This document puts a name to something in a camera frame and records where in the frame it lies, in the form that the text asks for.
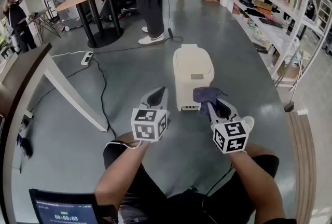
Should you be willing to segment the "black-headed broom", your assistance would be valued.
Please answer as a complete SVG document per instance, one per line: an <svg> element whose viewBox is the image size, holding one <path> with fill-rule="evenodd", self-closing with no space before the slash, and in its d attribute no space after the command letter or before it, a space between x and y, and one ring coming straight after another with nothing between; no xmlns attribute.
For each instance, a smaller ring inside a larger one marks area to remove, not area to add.
<svg viewBox="0 0 332 224"><path fill-rule="evenodd" d="M286 113L290 113L291 111L294 110L294 96L295 96L295 93L296 93L296 89L297 89L297 85L298 85L298 82L299 82L299 78L300 76L302 75L302 63L303 63L303 54L301 55L301 60L300 60L300 65L299 65L299 74L297 76L297 80L293 86L293 93L292 93L292 97L290 98L290 101L289 103L284 107L284 111Z"/></svg>

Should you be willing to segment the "person's left leg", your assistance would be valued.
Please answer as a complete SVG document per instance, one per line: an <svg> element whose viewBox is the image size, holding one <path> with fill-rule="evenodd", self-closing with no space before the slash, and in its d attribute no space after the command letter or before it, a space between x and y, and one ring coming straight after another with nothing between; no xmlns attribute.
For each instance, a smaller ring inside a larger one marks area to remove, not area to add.
<svg viewBox="0 0 332 224"><path fill-rule="evenodd" d="M114 141L123 142L131 147L137 146L140 143L139 140L134 138L132 131L118 136Z"/></svg>

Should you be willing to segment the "black keyboard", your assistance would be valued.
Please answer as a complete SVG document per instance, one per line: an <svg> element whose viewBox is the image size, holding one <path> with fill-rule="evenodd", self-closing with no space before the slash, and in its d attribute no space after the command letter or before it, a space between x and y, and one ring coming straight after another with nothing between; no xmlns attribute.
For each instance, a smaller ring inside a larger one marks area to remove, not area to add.
<svg viewBox="0 0 332 224"><path fill-rule="evenodd" d="M278 27L278 28L283 28L283 25L275 22L275 21L271 21L271 20L268 20L268 19L264 19L264 18L259 18L259 20L264 23L264 24L267 24L267 25L270 25L270 26L275 26L275 27Z"/></svg>

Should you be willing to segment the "brown cardboard carton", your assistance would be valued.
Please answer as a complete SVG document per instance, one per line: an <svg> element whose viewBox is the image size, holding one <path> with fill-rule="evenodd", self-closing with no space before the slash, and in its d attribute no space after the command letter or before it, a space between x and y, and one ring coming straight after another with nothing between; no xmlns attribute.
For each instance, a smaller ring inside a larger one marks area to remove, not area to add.
<svg viewBox="0 0 332 224"><path fill-rule="evenodd" d="M279 67L278 71L277 71L277 78L279 78L280 76L282 76L284 74L284 71L286 70L286 63L285 61L283 61L283 63L281 64L281 66ZM284 77L283 77L283 81L294 81L298 74L299 74L299 70L300 70L300 67L299 67L299 64L295 64L295 65L291 65L287 72L284 74Z"/></svg>

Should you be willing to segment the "person's black shirt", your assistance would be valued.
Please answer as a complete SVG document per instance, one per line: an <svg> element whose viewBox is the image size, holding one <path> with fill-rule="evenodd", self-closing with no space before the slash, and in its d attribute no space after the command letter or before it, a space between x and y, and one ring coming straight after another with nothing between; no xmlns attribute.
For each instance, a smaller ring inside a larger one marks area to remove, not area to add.
<svg viewBox="0 0 332 224"><path fill-rule="evenodd" d="M186 190L172 196L172 219L180 224L247 224L254 206L243 186L230 183L209 197Z"/></svg>

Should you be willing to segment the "black tablet screen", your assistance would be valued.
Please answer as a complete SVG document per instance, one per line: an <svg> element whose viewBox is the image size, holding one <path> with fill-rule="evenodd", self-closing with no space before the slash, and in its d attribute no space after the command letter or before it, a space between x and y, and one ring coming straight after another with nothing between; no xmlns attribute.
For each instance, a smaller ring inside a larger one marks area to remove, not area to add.
<svg viewBox="0 0 332 224"><path fill-rule="evenodd" d="M94 194L29 189L39 224L102 224Z"/></svg>

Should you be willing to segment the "dark purple cloth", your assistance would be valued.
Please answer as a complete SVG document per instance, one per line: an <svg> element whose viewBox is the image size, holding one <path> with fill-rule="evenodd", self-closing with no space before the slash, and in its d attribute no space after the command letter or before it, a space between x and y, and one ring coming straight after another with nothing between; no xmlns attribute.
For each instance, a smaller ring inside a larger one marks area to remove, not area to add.
<svg viewBox="0 0 332 224"><path fill-rule="evenodd" d="M193 101L201 104L200 113L209 116L208 102L216 106L219 96L228 94L216 87L198 87L193 89Z"/></svg>

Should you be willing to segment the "person's right white shoe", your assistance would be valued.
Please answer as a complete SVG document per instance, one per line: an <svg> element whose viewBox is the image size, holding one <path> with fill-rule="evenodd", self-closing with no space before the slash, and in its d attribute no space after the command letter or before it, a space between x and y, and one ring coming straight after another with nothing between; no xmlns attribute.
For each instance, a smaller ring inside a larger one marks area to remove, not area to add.
<svg viewBox="0 0 332 224"><path fill-rule="evenodd" d="M248 134L250 134L251 131L252 131L252 129L253 129L253 127L254 127L255 119L253 117L251 117L251 116L245 116L245 117L242 118L242 120L246 124Z"/></svg>

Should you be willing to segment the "person's left forearm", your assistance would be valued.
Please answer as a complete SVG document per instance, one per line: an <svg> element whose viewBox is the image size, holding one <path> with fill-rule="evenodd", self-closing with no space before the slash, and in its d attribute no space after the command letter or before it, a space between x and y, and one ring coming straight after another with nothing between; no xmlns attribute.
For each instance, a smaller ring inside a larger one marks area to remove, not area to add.
<svg viewBox="0 0 332 224"><path fill-rule="evenodd" d="M107 146L123 146L125 151L106 169L98 182L94 194L99 206L114 206L119 211L136 173L141 165L150 142L128 147L119 142L110 142Z"/></svg>

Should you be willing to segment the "beige plastic trash bin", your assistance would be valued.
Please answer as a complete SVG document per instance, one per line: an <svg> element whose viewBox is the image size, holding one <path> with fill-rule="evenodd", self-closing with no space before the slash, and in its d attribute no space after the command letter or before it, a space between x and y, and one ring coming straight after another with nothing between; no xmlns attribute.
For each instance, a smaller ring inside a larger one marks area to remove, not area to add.
<svg viewBox="0 0 332 224"><path fill-rule="evenodd" d="M201 104L193 100L193 90L208 87L214 79L209 54L196 44L182 44L174 52L173 70L177 109L199 110Z"/></svg>

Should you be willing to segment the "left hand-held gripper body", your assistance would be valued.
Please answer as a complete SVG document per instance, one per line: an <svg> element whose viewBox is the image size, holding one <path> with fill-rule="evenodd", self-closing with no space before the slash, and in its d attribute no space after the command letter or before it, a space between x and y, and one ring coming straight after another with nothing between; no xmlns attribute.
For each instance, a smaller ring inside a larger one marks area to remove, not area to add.
<svg viewBox="0 0 332 224"><path fill-rule="evenodd" d="M166 88L162 102L159 105L148 105L148 94L149 92L142 96L139 105L132 111L132 133L136 140L157 142L161 139L169 124L169 91Z"/></svg>

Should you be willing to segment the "wooden slat platform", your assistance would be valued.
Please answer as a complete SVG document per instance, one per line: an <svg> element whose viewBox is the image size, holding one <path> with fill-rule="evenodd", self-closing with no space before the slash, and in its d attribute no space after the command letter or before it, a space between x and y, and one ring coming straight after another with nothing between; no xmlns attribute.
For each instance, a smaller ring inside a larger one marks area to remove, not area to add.
<svg viewBox="0 0 332 224"><path fill-rule="evenodd" d="M296 171L295 218L298 224L309 224L316 195L316 156L308 115L286 113L292 139Z"/></svg>

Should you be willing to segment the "black tablet holder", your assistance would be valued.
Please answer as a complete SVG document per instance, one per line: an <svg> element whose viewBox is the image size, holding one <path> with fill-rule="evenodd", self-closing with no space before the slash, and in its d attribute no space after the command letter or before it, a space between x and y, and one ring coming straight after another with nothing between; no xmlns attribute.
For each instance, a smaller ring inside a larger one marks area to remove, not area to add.
<svg viewBox="0 0 332 224"><path fill-rule="evenodd" d="M114 205L99 205L98 214L102 224L119 224L118 211Z"/></svg>

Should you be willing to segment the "pale fabric bundle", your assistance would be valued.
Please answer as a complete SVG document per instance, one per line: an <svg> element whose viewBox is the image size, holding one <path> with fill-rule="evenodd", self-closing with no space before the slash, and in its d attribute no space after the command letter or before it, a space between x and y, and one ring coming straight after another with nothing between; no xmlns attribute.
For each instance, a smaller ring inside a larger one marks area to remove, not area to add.
<svg viewBox="0 0 332 224"><path fill-rule="evenodd" d="M260 42L262 45L270 45L270 41L266 38L265 34L259 28L255 28L253 30L253 38Z"/></svg>

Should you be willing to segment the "person's right leg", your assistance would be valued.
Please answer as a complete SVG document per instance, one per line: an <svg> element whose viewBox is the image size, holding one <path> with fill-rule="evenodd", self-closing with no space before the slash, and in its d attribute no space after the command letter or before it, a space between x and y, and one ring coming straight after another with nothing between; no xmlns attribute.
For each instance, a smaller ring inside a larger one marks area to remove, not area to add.
<svg viewBox="0 0 332 224"><path fill-rule="evenodd" d="M266 149L256 144L247 144L245 151L251 158L262 155L273 155L273 153L269 149Z"/></svg>

